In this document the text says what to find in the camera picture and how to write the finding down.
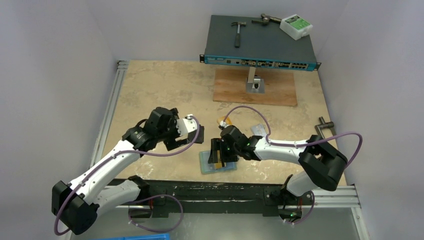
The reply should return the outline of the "teal card holder wallet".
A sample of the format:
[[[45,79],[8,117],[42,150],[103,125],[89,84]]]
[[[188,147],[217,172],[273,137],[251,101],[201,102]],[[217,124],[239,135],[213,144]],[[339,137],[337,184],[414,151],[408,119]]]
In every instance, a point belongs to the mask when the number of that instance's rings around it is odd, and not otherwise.
[[[210,151],[201,151],[199,153],[200,172],[203,175],[237,170],[236,162],[228,162],[224,163],[224,165],[221,163],[209,163],[209,157]]]

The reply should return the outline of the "black credit card stack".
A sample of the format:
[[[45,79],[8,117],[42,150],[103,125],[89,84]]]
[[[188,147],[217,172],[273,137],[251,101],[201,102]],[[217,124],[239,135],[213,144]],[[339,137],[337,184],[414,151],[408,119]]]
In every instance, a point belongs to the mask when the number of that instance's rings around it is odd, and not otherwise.
[[[205,127],[203,125],[199,126],[199,130],[195,130],[188,134],[188,139],[190,142],[194,141],[195,144],[203,144],[204,143],[204,131]]]

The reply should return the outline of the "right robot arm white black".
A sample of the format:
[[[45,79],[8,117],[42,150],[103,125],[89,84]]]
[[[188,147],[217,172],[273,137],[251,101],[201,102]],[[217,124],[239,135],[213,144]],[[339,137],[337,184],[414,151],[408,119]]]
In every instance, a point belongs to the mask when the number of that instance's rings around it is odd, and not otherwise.
[[[348,165],[345,155],[318,135],[300,141],[272,141],[260,135],[247,137],[234,125],[222,128],[220,137],[211,139],[208,163],[225,166],[240,158],[301,166],[302,171],[290,176],[280,191],[288,204],[316,188],[335,191]]]

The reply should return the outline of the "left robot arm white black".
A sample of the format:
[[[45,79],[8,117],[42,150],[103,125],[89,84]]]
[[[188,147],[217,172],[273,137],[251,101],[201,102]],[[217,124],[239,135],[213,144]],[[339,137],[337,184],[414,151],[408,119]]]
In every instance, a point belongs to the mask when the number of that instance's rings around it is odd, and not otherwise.
[[[130,127],[99,162],[69,182],[59,180],[51,190],[53,232],[80,235],[97,217],[126,202],[142,205],[151,199],[139,177],[106,189],[119,173],[144,156],[171,157],[187,151],[201,132],[192,114],[179,117],[177,108],[156,107],[150,116]]]

